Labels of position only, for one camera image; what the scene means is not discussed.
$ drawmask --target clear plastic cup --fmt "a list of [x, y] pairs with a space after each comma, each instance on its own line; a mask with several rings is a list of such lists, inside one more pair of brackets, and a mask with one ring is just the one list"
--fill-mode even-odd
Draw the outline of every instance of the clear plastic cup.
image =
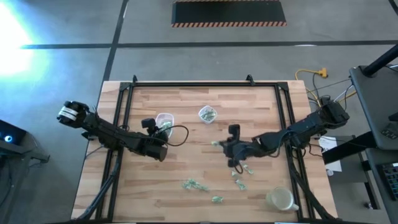
[[[214, 111], [215, 115], [214, 115], [214, 117], [213, 117], [212, 119], [206, 120], [206, 119], [203, 119], [203, 118], [202, 118], [202, 116], [203, 116], [207, 111]], [[211, 124], [211, 123], [217, 118], [217, 111], [216, 111], [214, 108], [212, 108], [211, 106], [206, 105], [205, 107], [203, 107], [203, 108], [199, 111], [198, 115], [199, 115], [199, 118], [200, 118], [204, 123], [206, 123], [206, 124]]]
[[[171, 122], [172, 126], [174, 125], [174, 116], [172, 114], [169, 113], [160, 113], [157, 115], [156, 117], [156, 126], [158, 128], [162, 128], [162, 125], [166, 122]], [[171, 137], [172, 133], [173, 133], [173, 129], [170, 128], [168, 130], [166, 130], [167, 135], [169, 136], [169, 138]]]

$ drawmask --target small packet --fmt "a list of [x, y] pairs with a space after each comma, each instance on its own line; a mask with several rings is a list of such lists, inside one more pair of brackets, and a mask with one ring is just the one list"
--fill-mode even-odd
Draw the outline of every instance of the small packet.
[[214, 196], [214, 197], [211, 199], [211, 202], [213, 202], [213, 203], [223, 203], [223, 199], [224, 199], [224, 197]]
[[240, 180], [236, 180], [235, 183], [239, 186], [239, 189], [247, 190], [246, 186]]
[[246, 172], [248, 172], [249, 174], [254, 173], [254, 171], [252, 169], [249, 169], [249, 166], [245, 162], [241, 162], [241, 165], [242, 165], [243, 169], [246, 170]]
[[188, 179], [186, 182], [182, 183], [182, 187], [185, 189], [191, 189], [193, 187], [194, 189], [209, 191], [207, 186], [199, 184], [199, 182], [194, 179]]
[[220, 142], [219, 142], [219, 141], [212, 141], [212, 142], [211, 142], [211, 145], [212, 145], [212, 146], [219, 146], [219, 145], [220, 145]]
[[232, 178], [234, 178], [235, 180], [238, 180], [241, 176], [237, 173], [237, 172], [235, 172], [235, 171], [231, 171], [231, 175], [232, 175]]

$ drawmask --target wooden tabletop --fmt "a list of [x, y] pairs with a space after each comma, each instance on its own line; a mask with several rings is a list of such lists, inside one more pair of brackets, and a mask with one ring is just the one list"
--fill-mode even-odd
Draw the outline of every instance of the wooden tabletop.
[[[310, 113], [303, 81], [288, 81], [296, 120]], [[104, 82], [98, 103], [99, 115], [113, 121], [120, 82]], [[216, 121], [205, 124], [199, 110], [210, 105], [218, 112]], [[123, 120], [123, 103], [120, 120]], [[228, 125], [241, 125], [241, 139], [268, 131], [280, 130], [275, 92], [271, 87], [144, 87], [134, 88], [129, 127], [141, 128], [144, 118], [156, 118], [159, 113], [174, 115], [175, 124], [190, 130], [187, 142], [169, 147], [163, 162], [138, 156], [125, 149], [114, 209], [114, 222], [294, 222], [294, 212], [278, 212], [268, 207], [265, 196], [275, 187], [291, 189], [284, 148], [278, 158], [249, 158], [252, 175], [245, 172], [241, 181], [247, 190], [240, 190], [227, 167], [222, 148], [212, 141], [225, 140]], [[173, 130], [170, 143], [182, 142], [184, 129]], [[88, 152], [96, 149], [97, 141], [89, 143]], [[319, 149], [313, 153], [320, 154]], [[88, 157], [84, 163], [72, 218], [81, 215], [94, 199], [101, 185], [106, 149]], [[307, 153], [304, 157], [312, 192], [326, 210], [337, 217], [322, 158]], [[182, 183], [189, 178], [207, 186], [209, 192], [186, 190]], [[303, 193], [302, 208], [307, 217]], [[223, 203], [211, 202], [213, 196], [224, 197]], [[108, 211], [106, 198], [105, 210]]]

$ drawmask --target white paper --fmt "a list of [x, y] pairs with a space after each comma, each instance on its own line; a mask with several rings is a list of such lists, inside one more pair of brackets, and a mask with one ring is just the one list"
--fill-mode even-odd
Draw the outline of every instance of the white paper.
[[[337, 146], [336, 138], [334, 137], [326, 137], [322, 136], [319, 139], [319, 145], [325, 149], [322, 153], [326, 152], [329, 149], [333, 149]], [[341, 172], [341, 164], [340, 161], [332, 162], [326, 165], [326, 169], [330, 169], [332, 171]]]

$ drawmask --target gray concrete floor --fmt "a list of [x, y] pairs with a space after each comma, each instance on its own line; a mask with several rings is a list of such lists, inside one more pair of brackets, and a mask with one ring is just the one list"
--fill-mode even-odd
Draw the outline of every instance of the gray concrete floor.
[[[396, 40], [398, 17], [387, 0], [281, 0], [288, 27], [171, 29], [171, 0], [130, 0], [120, 43]], [[65, 100], [88, 105], [98, 101], [109, 49], [11, 50], [17, 44], [111, 43], [122, 0], [0, 1], [0, 119], [32, 133], [48, 164], [31, 168], [17, 200], [11, 223], [61, 222], [70, 218], [87, 141], [81, 130], [55, 119]], [[324, 47], [219, 47], [118, 49], [110, 80], [291, 80], [300, 68], [328, 69], [317, 86], [348, 78], [348, 70], [366, 65], [390, 45]], [[312, 74], [300, 78], [312, 87]], [[320, 90], [336, 97], [350, 81]], [[330, 135], [369, 130], [356, 96], [348, 99], [348, 124]], [[383, 210], [367, 210], [363, 185], [331, 183], [340, 218], [388, 223]]]

